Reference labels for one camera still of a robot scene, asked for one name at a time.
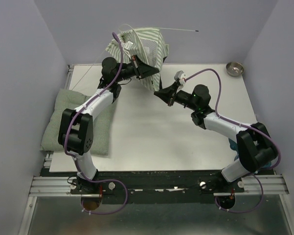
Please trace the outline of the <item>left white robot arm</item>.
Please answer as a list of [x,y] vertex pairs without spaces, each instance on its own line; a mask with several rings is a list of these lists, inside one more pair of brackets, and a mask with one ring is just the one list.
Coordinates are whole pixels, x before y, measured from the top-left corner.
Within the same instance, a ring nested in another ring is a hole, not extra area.
[[62,113],[58,143],[65,154],[72,157],[77,169],[77,178],[87,193],[98,190],[98,170],[92,162],[90,148],[93,143],[93,121],[118,98],[120,81],[136,77],[144,79],[159,73],[159,69],[142,62],[133,55],[129,63],[117,62],[112,57],[102,61],[102,77],[98,88],[82,105],[75,109],[65,109]]

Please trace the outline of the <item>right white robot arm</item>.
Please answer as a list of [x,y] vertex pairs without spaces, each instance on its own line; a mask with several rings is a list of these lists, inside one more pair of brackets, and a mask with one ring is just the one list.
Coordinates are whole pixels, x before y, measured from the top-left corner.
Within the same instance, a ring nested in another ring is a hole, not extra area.
[[176,102],[191,109],[191,117],[196,126],[217,132],[237,144],[238,159],[223,168],[215,180],[219,191],[228,191],[232,188],[233,181],[256,172],[277,158],[277,149],[268,139],[265,125],[259,122],[251,125],[238,124],[236,121],[226,121],[217,116],[216,111],[209,106],[211,96],[205,85],[195,86],[190,94],[177,89],[177,85],[173,84],[154,92],[154,95],[168,106]]

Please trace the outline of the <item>green striped pet tent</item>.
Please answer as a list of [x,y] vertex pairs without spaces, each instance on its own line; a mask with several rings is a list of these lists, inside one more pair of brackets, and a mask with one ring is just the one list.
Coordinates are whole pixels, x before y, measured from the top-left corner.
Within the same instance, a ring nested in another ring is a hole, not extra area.
[[[164,60],[169,54],[169,45],[165,43],[164,38],[158,27],[141,27],[132,28],[126,31],[122,31],[117,34],[122,47],[130,41],[133,43],[130,49],[125,49],[123,55],[123,63],[129,63],[130,55],[137,55],[138,58],[148,64],[149,66],[155,67],[159,70],[159,73],[151,75],[149,77],[140,80],[140,83],[148,90],[155,92],[161,88],[161,75],[162,65]],[[115,39],[108,44],[106,51],[114,58],[117,62],[120,62],[120,49]]]

